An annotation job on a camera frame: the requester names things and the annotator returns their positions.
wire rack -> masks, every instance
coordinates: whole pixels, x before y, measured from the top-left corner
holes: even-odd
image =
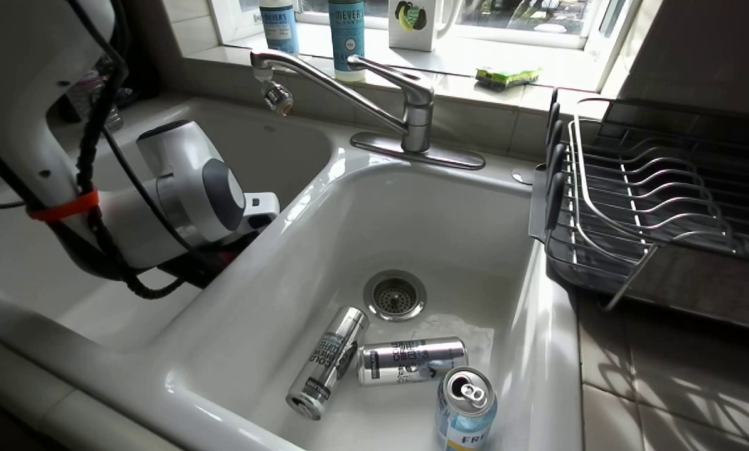
[[[578,115],[586,102],[607,105],[601,122]],[[749,326],[749,282],[731,281],[749,272],[749,119],[601,97],[561,119],[555,97],[547,174],[561,278],[612,304],[628,296]],[[741,307],[726,288],[707,292],[707,274],[746,282]]]

sink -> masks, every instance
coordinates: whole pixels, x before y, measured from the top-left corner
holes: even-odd
[[[174,302],[86,274],[75,292],[42,274],[27,296],[42,269],[30,257],[26,281],[0,278],[0,343],[183,449],[428,451],[439,380],[360,386],[349,371],[320,421],[285,402],[334,313],[369,313],[372,281],[398,272],[427,292],[423,311],[404,323],[369,313],[364,343],[459,335],[498,397],[493,451],[581,449],[577,323],[526,231],[532,165],[423,168],[354,149],[350,128],[203,105],[198,122],[241,182],[282,189],[288,207],[206,289]],[[154,118],[179,115],[190,105]]]

faucet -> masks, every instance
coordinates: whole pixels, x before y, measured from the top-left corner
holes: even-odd
[[[278,115],[288,115],[294,109],[294,94],[285,85],[273,79],[277,66],[290,66],[318,85],[334,90],[337,94],[367,107],[369,113],[384,118],[387,122],[401,128],[401,140],[374,135],[374,132],[357,132],[350,143],[357,148],[384,152],[404,160],[421,160],[431,165],[449,165],[449,168],[484,168],[484,157],[474,152],[449,149],[431,143],[431,113],[433,113],[433,93],[421,83],[417,74],[396,73],[391,66],[384,66],[374,59],[350,54],[349,65],[357,69],[372,69],[388,83],[398,85],[404,93],[404,118],[396,118],[393,113],[384,109],[380,105],[372,102],[360,93],[347,86],[344,83],[334,79],[324,69],[309,65],[302,58],[294,58],[288,51],[278,50],[253,50],[250,65],[255,79],[263,83],[263,97],[270,109]]]

faucet handle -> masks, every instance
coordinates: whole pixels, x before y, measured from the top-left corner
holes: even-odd
[[[387,65],[378,65],[377,59],[367,59],[359,54],[349,54],[349,65],[367,66],[367,69],[380,74],[384,79],[398,85],[404,90],[408,105],[431,105],[431,100],[433,100],[431,86],[427,86],[423,78],[418,78],[418,74],[398,73]]]

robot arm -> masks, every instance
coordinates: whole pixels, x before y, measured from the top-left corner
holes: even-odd
[[[110,1],[77,4],[100,34],[110,34]],[[94,207],[134,272],[244,233],[246,192],[195,122],[158,128],[137,140],[155,172],[144,182],[146,192],[165,221],[134,188],[81,192],[75,168],[54,137],[45,113],[100,54],[100,45],[65,0],[0,0],[0,174],[27,209],[59,233],[81,268],[109,278],[121,269],[87,221]],[[263,195],[263,204],[263,213],[278,209],[270,195]]]

